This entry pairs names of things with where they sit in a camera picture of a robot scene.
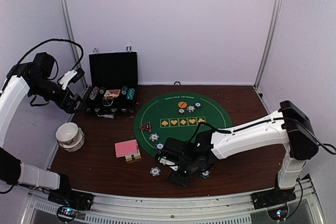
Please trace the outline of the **blue green 50 chip stack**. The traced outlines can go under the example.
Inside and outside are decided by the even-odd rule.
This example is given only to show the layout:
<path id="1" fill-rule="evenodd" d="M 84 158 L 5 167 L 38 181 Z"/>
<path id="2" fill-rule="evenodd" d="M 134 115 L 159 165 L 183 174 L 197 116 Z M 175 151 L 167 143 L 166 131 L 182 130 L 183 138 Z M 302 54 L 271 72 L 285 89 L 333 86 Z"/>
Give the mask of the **blue green 50 chip stack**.
<path id="1" fill-rule="evenodd" d="M 208 179 L 211 175 L 211 171 L 210 170 L 205 170 L 203 172 L 200 173 L 200 177 L 203 179 Z"/>

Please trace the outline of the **blue white 10 chip stack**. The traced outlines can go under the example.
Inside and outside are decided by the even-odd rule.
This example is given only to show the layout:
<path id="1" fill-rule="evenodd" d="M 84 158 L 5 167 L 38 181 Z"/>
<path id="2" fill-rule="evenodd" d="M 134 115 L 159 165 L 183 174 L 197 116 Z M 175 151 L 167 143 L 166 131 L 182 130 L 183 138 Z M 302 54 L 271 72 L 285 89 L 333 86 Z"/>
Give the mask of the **blue white 10 chip stack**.
<path id="1" fill-rule="evenodd" d="M 159 176 L 161 173 L 161 170 L 158 167 L 152 167 L 150 169 L 150 174 L 154 177 Z"/>

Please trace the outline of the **10 chips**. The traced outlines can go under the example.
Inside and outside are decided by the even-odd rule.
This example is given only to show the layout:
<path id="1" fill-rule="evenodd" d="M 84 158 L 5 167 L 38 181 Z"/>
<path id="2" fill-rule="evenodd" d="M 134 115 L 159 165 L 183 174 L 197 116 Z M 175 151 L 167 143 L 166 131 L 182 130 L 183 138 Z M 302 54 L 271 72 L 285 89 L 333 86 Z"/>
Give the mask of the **10 chips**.
<path id="1" fill-rule="evenodd" d="M 157 133 L 152 133 L 149 135 L 149 140 L 152 142 L 157 142 L 160 139 L 160 136 Z"/>
<path id="2" fill-rule="evenodd" d="M 193 113 L 195 111 L 195 106 L 193 105 L 189 105 L 187 108 L 186 108 L 187 112 L 188 113 Z"/>

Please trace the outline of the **pink playing card deck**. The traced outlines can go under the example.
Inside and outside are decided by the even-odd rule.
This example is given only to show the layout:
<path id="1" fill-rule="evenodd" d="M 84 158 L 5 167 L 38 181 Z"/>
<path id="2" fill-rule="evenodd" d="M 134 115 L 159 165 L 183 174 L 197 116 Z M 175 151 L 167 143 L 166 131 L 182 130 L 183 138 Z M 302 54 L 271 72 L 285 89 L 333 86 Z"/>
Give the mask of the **pink playing card deck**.
<path id="1" fill-rule="evenodd" d="M 128 140 L 114 144 L 116 157 L 125 157 L 138 153 L 138 143 L 136 140 Z"/>

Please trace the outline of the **orange dealer button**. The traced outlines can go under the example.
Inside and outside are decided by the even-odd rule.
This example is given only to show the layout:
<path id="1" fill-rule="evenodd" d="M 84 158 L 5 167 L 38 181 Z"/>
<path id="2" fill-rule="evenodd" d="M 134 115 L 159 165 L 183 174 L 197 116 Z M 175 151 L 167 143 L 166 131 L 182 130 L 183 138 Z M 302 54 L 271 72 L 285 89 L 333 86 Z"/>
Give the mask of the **orange dealer button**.
<path id="1" fill-rule="evenodd" d="M 187 107 L 187 103 L 184 102 L 184 101 L 181 101 L 181 102 L 178 103 L 178 107 L 179 107 L 180 109 L 184 109 L 184 108 Z"/>

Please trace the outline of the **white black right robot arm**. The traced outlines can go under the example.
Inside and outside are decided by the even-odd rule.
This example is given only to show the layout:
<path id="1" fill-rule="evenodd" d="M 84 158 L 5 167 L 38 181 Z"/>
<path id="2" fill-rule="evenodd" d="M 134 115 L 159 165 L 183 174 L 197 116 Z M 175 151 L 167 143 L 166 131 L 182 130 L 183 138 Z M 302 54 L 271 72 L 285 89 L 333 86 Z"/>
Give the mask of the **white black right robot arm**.
<path id="1" fill-rule="evenodd" d="M 195 173 L 203 173 L 212 166 L 213 159 L 225 159 L 232 155 L 260 147 L 282 144 L 286 150 L 280 171 L 276 175 L 276 187 L 269 192 L 272 203 L 279 204 L 289 196 L 306 161 L 312 159 L 320 148 L 335 155 L 335 146 L 322 143 L 314 134 L 308 116 L 289 100 L 280 103 L 280 109 L 271 114 L 236 127 L 217 129 L 210 124 L 208 131 L 195 130 L 192 137 L 179 143 L 181 149 L 171 166 L 177 169 L 170 180 L 182 187 L 189 185 Z"/>

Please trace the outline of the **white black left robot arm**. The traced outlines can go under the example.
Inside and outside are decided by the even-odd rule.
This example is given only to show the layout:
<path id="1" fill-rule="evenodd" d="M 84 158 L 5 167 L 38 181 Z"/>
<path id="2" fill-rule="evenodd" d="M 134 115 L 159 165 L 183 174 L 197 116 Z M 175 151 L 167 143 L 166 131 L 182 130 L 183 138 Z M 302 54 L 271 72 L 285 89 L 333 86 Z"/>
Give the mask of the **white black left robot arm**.
<path id="1" fill-rule="evenodd" d="M 77 59 L 74 66 L 59 80 L 50 76 L 53 68 L 58 67 L 56 59 L 50 54 L 41 52 L 35 55 L 33 61 L 24 61 L 42 45 L 62 41 L 78 47 L 80 54 L 84 54 L 83 47 L 72 40 L 47 39 L 28 50 L 6 75 L 1 87 L 1 180 L 11 187 L 24 185 L 50 190 L 64 205 L 71 205 L 76 197 L 68 176 L 25 164 L 4 149 L 9 126 L 25 97 L 35 99 L 40 96 L 45 101 L 43 105 L 53 102 L 68 114 L 74 114 L 78 104 L 83 102 L 81 96 L 68 87 L 85 74 L 79 67 L 81 59 Z"/>

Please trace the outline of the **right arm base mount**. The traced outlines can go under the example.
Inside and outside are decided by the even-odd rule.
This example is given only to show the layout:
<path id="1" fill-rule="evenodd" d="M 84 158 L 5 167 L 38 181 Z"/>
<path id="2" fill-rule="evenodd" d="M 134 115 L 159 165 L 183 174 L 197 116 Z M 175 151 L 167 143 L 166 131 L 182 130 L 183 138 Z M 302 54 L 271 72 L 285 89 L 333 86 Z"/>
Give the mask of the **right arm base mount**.
<path id="1" fill-rule="evenodd" d="M 295 187 L 281 189 L 279 185 L 276 185 L 273 189 L 252 193 L 251 200 L 254 209 L 269 208 L 295 200 L 297 197 L 294 190 Z"/>

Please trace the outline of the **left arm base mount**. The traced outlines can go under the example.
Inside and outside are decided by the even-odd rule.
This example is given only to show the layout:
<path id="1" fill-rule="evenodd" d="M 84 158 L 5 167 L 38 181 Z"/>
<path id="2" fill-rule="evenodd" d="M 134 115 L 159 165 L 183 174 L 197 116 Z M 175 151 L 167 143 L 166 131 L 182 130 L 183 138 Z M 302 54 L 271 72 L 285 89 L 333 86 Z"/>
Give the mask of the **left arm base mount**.
<path id="1" fill-rule="evenodd" d="M 93 204 L 94 195 L 76 190 L 67 193 L 60 190 L 47 190 L 48 200 L 59 205 L 68 206 L 75 210 L 90 210 Z"/>

